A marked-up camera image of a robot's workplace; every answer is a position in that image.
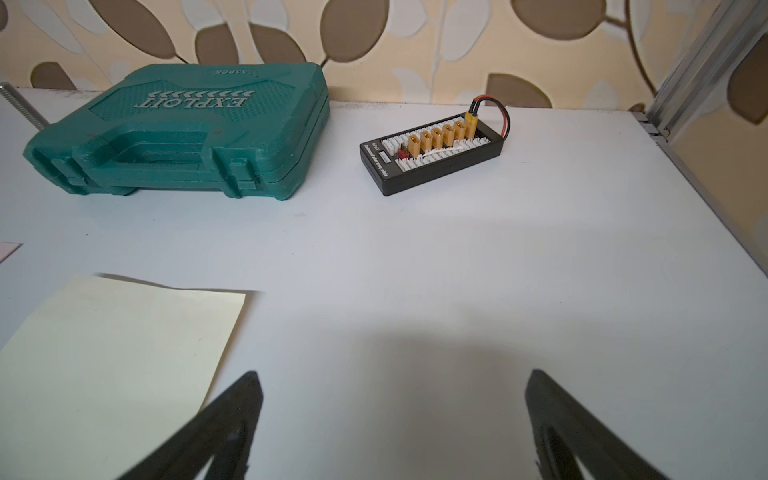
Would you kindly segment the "yellow letter paper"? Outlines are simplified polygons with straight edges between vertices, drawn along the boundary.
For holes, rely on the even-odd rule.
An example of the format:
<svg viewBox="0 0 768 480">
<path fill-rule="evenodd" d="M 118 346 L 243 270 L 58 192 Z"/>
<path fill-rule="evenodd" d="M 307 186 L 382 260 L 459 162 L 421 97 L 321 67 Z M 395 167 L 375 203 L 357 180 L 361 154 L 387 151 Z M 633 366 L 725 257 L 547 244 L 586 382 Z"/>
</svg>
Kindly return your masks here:
<svg viewBox="0 0 768 480">
<path fill-rule="evenodd" d="M 77 277 L 1 351 L 1 475 L 113 479 L 200 410 L 242 293 Z"/>
</svg>

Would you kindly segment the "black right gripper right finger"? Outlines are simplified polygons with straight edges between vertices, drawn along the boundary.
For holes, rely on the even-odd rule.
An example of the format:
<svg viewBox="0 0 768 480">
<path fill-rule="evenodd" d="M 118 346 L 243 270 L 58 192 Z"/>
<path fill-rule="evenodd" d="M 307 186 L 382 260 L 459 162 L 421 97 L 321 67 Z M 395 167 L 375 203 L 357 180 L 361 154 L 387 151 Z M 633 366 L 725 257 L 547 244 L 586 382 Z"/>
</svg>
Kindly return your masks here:
<svg viewBox="0 0 768 480">
<path fill-rule="evenodd" d="M 527 381 L 525 401 L 543 479 L 664 479 L 666 476 L 608 429 L 541 369 Z"/>
</svg>

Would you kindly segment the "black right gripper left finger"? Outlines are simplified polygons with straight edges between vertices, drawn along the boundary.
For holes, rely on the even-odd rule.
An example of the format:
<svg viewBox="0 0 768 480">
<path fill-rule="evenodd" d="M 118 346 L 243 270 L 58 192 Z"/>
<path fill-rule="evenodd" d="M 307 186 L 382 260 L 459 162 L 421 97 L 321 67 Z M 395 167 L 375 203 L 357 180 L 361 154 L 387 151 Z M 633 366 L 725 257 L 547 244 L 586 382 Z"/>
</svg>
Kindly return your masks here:
<svg viewBox="0 0 768 480">
<path fill-rule="evenodd" d="M 263 405 L 259 376 L 248 371 L 123 479 L 243 479 Z"/>
</svg>

